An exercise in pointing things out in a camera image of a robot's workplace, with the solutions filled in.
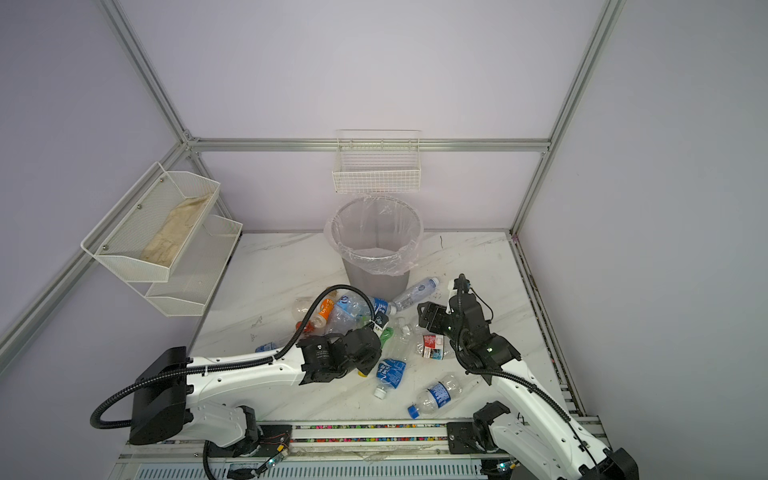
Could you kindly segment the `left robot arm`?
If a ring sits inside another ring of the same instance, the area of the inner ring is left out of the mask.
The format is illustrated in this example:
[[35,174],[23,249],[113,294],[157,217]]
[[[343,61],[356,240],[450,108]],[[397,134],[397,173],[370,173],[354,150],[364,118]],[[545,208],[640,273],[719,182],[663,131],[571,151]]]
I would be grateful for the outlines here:
[[379,333],[372,325],[344,335],[301,339],[283,357],[271,350],[188,358],[184,347],[171,348],[139,379],[164,373],[185,376],[163,379],[135,392],[128,443],[151,445],[181,436],[250,451],[261,439],[254,402],[258,392],[329,383],[353,370],[369,373],[381,353]]

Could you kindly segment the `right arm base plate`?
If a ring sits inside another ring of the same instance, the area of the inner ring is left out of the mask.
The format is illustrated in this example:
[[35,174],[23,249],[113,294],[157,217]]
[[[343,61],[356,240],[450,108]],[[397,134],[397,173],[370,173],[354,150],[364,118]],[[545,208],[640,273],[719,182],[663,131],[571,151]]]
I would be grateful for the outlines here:
[[448,422],[446,428],[451,454],[491,454],[499,450],[487,422]]

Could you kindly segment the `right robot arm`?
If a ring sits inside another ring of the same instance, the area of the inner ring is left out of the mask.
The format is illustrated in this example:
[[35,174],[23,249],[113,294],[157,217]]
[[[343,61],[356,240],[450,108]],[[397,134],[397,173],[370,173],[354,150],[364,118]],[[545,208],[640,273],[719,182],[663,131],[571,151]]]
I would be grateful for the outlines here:
[[633,457],[587,431],[548,394],[512,343],[492,331],[465,276],[454,280],[447,305],[423,302],[417,312],[419,326],[445,336],[463,371],[500,397],[471,422],[450,424],[449,435],[463,449],[505,454],[538,479],[638,478]]

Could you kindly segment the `red label clear bottle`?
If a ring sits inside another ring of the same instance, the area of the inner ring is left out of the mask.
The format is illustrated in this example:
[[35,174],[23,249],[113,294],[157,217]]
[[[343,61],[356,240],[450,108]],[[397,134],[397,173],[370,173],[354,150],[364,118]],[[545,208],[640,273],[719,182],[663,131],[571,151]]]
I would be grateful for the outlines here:
[[449,339],[441,334],[424,334],[417,351],[422,358],[429,360],[442,361],[456,358],[456,352]]

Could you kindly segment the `blue cap water bottle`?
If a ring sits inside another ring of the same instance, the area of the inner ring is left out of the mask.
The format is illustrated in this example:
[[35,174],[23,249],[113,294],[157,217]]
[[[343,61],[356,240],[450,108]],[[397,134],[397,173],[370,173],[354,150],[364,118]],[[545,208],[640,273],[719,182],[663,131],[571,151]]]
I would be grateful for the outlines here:
[[419,419],[436,413],[455,402],[462,392],[459,378],[454,374],[448,374],[417,395],[415,401],[407,408],[408,415],[411,419]]

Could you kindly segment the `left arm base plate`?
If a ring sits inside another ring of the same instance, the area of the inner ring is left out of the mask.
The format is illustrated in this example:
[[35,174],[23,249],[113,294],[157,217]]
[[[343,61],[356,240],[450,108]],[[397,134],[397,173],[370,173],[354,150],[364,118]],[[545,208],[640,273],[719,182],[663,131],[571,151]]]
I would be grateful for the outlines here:
[[292,439],[293,426],[288,424],[258,425],[233,446],[224,447],[226,456],[268,458],[287,450]]

